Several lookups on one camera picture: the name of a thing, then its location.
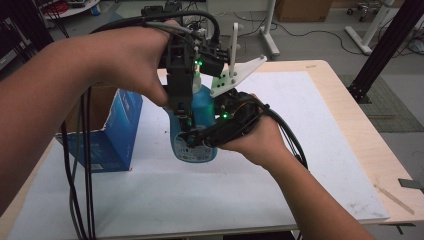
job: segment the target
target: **wooden table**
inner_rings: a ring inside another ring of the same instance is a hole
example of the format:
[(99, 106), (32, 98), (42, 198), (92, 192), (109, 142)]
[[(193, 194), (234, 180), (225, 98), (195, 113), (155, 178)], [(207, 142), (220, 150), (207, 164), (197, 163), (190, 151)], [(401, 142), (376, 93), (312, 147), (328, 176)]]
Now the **wooden table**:
[[(310, 75), (390, 215), (387, 220), (367, 223), (388, 224), (424, 220), (423, 194), (419, 190), (399, 185), (398, 178), (411, 177), (326, 62), (268, 62), (257, 71), (306, 71)], [(164, 76), (165, 71), (159, 70), (159, 75)], [(0, 218), (0, 239), (6, 238), (13, 227), (40, 163)]]

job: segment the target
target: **bottle label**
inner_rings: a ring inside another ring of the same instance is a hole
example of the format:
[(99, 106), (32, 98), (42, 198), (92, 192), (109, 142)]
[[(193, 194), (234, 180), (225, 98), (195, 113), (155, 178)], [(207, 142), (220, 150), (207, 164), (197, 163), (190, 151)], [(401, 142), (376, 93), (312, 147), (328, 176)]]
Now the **bottle label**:
[[(197, 126), (196, 129), (203, 130), (206, 129), (205, 126)], [(207, 162), (212, 159), (212, 148), (207, 146), (197, 146), (195, 148), (187, 147), (187, 143), (184, 139), (178, 137), (179, 134), (175, 136), (174, 139), (174, 150), (176, 157), (187, 162)]]

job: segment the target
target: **cardboard box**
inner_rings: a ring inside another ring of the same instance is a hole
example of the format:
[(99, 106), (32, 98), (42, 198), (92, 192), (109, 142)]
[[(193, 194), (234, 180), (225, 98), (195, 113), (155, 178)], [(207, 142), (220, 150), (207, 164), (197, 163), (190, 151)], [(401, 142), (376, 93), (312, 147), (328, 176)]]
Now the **cardboard box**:
[(324, 22), (333, 0), (281, 0), (275, 6), (280, 22)]
[[(93, 173), (128, 171), (143, 100), (140, 94), (104, 85), (92, 88), (90, 109), (91, 169)], [(82, 134), (77, 134), (79, 104), (69, 113), (67, 122), (69, 151), (84, 166)], [(61, 141), (61, 134), (56, 138)]]

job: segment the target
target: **bottle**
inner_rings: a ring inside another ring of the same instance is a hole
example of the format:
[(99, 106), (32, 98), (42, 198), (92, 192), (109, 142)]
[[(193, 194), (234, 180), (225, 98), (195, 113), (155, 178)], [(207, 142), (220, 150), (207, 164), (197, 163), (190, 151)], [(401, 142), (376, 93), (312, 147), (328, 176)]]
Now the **bottle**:
[[(196, 129), (203, 130), (215, 124), (215, 112), (213, 98), (210, 96), (210, 89), (202, 85), (200, 73), (195, 72), (193, 79), (193, 100), (191, 109), (196, 124)], [(171, 127), (171, 146), (176, 158), (190, 163), (204, 163), (213, 160), (217, 154), (216, 148), (205, 145), (195, 148), (187, 147), (186, 142), (178, 137), (182, 132), (179, 119), (172, 111), (166, 111), (169, 116)]]

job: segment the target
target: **human arm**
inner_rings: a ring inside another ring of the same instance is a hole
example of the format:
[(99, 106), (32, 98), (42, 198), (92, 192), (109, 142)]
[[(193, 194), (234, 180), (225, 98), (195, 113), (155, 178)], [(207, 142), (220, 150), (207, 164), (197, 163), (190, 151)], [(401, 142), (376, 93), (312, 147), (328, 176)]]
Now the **human arm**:
[(0, 82), (0, 216), (89, 86), (105, 82), (166, 104), (157, 65), (168, 37), (130, 27), (61, 40)]
[(294, 158), (270, 117), (261, 117), (252, 132), (222, 148), (240, 152), (269, 171), (305, 239), (373, 239)]

